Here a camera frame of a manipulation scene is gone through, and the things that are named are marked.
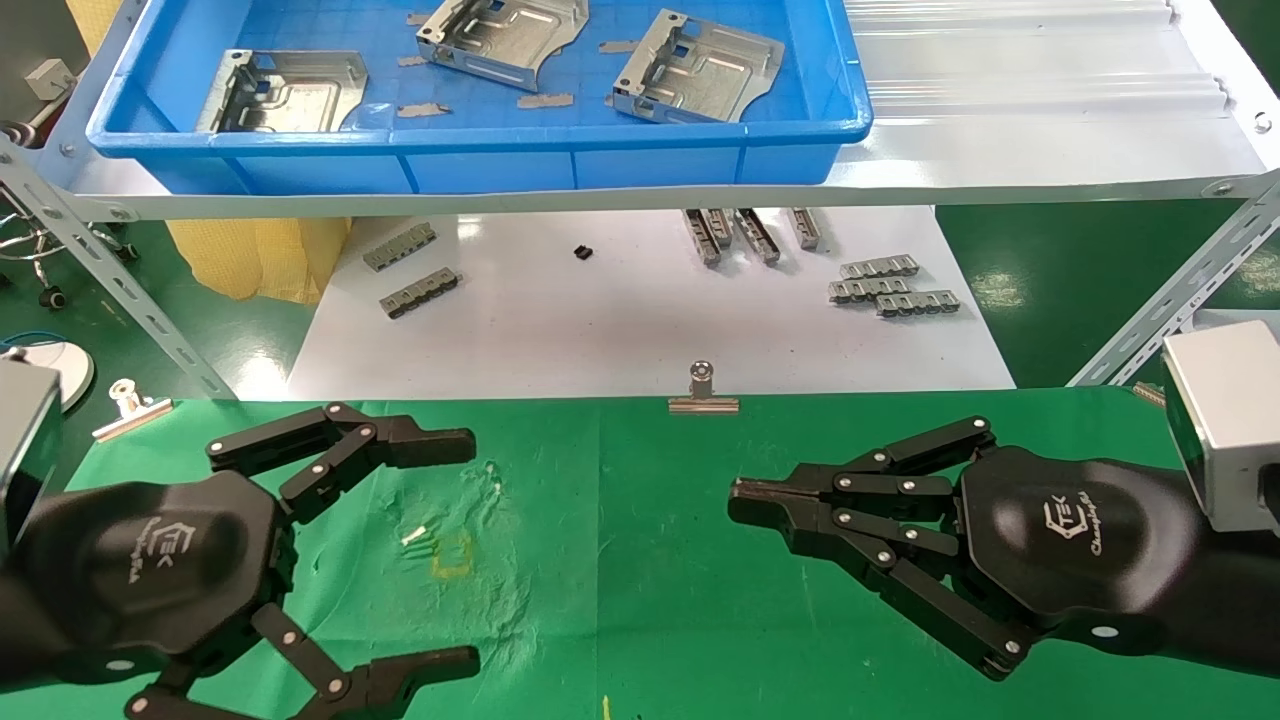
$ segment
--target blue cable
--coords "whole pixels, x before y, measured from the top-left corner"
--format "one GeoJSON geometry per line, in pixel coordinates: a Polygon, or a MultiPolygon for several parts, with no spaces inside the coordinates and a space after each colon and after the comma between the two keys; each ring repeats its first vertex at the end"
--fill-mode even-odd
{"type": "Polygon", "coordinates": [[[49,345],[50,342],[70,342],[70,341],[58,333],[51,333],[47,331],[28,331],[24,333],[12,334],[4,340],[0,340],[0,347],[9,347],[14,345],[49,345]],[[27,343],[18,342],[27,337],[42,337],[47,340],[44,340],[41,342],[27,342],[27,343]]]}

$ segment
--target green work mat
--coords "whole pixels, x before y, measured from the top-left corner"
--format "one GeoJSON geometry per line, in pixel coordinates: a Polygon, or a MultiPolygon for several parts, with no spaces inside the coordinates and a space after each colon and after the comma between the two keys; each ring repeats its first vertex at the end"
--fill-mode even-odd
{"type": "MultiPolygon", "coordinates": [[[[425,688],[412,719],[1254,720],[1280,707],[1276,680],[1052,641],[992,683],[833,564],[726,515],[737,475],[844,462],[974,414],[1050,457],[1175,466],[1162,413],[1121,389],[746,397],[737,416],[672,416],[663,398],[357,406],[479,439],[474,462],[381,469],[298,532],[285,610],[344,667],[480,647],[480,675],[425,688]]],[[[95,447],[72,487],[204,478],[210,439],[306,407],[180,402],[95,447]]],[[[259,479],[275,488],[292,471],[259,479]]],[[[0,717],[115,719],[142,684],[15,693],[0,717]]],[[[266,643],[192,693],[270,719],[308,696],[266,643]]]]}

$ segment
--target robotic hand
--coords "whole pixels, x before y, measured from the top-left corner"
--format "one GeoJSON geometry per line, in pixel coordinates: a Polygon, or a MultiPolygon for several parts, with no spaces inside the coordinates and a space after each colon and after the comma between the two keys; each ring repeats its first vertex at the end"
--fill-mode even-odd
{"type": "Polygon", "coordinates": [[[280,609],[297,560],[294,524],[315,520],[383,464],[474,459],[471,430],[424,432],[407,415],[371,418],[333,404],[206,450],[214,474],[197,483],[124,483],[35,502],[18,502],[18,495],[36,493],[9,484],[0,692],[160,671],[128,701],[128,717],[251,720],[186,696],[196,679],[220,673],[259,638],[315,688],[300,720],[402,717],[420,687],[479,673],[474,647],[343,671],[280,609]],[[250,479],[316,454],[279,498],[250,479]],[[29,516],[15,521],[15,507],[29,516]]]}
{"type": "Polygon", "coordinates": [[[835,561],[993,680],[1044,638],[1280,676],[1280,538],[1215,532],[1178,470],[1000,447],[975,416],[740,478],[728,514],[835,561]],[[933,475],[969,460],[955,487],[933,475]]]}

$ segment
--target white table surface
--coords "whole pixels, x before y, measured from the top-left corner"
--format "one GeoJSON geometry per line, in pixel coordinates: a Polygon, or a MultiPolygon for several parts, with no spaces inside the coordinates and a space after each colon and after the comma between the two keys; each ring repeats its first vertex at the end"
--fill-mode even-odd
{"type": "Polygon", "coordinates": [[[678,210],[357,220],[289,377],[293,400],[672,396],[709,360],[722,395],[1014,387],[931,208],[814,211],[799,250],[780,210],[774,268],[741,237],[716,269],[678,210]],[[381,273],[361,255],[416,222],[439,238],[381,273]],[[573,249],[588,245],[586,261],[573,249]],[[916,290],[951,290],[951,315],[886,320],[833,306],[827,283],[859,259],[910,252],[916,290]],[[379,299],[449,266],[454,291],[392,320],[379,299]]]}

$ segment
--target shelf bracket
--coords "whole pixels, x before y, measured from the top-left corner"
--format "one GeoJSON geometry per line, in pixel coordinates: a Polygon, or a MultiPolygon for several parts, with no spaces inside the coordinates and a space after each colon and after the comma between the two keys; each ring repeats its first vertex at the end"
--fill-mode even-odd
{"type": "Polygon", "coordinates": [[[156,305],[138,281],[124,269],[115,254],[93,234],[65,202],[63,193],[44,181],[27,163],[27,155],[0,137],[0,184],[58,238],[93,279],[106,288],[151,340],[196,380],[210,397],[234,400],[236,393],[218,372],[178,332],[173,320],[156,305]]]}
{"type": "Polygon", "coordinates": [[[1213,292],[1280,228],[1280,172],[1270,190],[1245,201],[1169,282],[1102,346],[1068,386],[1125,384],[1192,320],[1213,292]]]}

